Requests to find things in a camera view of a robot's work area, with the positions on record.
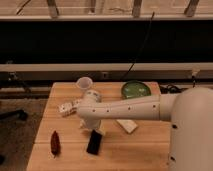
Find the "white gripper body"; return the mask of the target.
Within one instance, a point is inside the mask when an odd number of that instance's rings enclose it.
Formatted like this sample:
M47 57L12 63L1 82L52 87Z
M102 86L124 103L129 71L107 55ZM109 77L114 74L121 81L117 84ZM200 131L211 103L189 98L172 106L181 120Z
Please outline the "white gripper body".
M94 130L100 134L104 133L101 128L101 121L95 119L82 119L80 121L80 129Z

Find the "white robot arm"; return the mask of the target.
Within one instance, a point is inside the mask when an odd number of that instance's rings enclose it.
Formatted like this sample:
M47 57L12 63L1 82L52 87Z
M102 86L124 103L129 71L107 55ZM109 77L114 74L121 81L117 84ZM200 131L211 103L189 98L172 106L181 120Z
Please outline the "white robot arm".
M169 171L213 171L213 89L189 88L181 93L102 102L89 90L77 108L89 129L103 119L169 121Z

